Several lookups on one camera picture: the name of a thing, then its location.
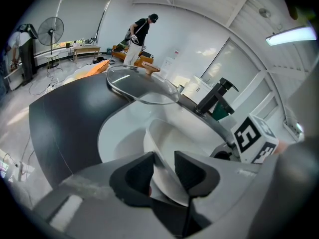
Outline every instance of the person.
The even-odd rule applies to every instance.
[[[19,55],[16,58],[16,50],[18,48]],[[9,38],[6,46],[6,52],[12,49],[13,67],[19,63],[21,57],[24,82],[22,85],[28,84],[32,80],[32,76],[36,74],[35,61],[33,56],[33,39],[28,32],[20,32],[17,30]]]
[[[159,16],[154,13],[148,18],[141,18],[130,26],[131,41],[124,60],[125,65],[134,65],[144,46],[145,37],[149,32],[150,24],[155,23],[158,18]]]

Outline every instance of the wooden table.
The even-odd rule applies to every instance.
[[[85,52],[92,52],[94,51],[94,58],[95,58],[95,52],[100,53],[100,47],[98,46],[77,46],[73,47],[74,54],[73,54],[73,61],[76,63],[77,61],[77,54],[78,53],[85,53]]]

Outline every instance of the white cube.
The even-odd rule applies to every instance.
[[[242,123],[235,125],[231,132],[242,163],[262,164],[266,157],[274,153],[279,144],[267,123],[252,114],[249,114]]]

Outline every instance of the standing fan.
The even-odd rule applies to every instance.
[[[63,35],[64,24],[60,18],[50,17],[47,18],[39,27],[38,39],[39,42],[46,46],[51,46],[52,55],[52,45],[57,43],[61,36]],[[58,64],[53,64],[53,58],[51,58],[52,67]]]

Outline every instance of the gray floor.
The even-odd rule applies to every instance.
[[[2,174],[6,173],[6,178],[12,173],[8,183],[12,193],[17,201],[29,208],[32,208],[52,190],[39,166],[36,155],[32,153],[33,145],[31,139],[29,140],[29,105],[45,93],[44,90],[51,82],[56,83],[58,80],[55,87],[59,87],[68,75],[90,64],[92,59],[92,56],[80,57],[76,64],[73,61],[61,61],[57,68],[49,69],[50,76],[54,77],[53,81],[47,77],[46,68],[41,68],[31,83],[9,92],[0,101],[1,161],[6,153],[9,154],[5,157],[1,172]],[[122,64],[117,59],[114,60],[116,65]],[[20,162],[23,163],[23,175],[18,178],[18,170],[21,168]],[[14,163],[17,163],[19,168],[15,168]]]

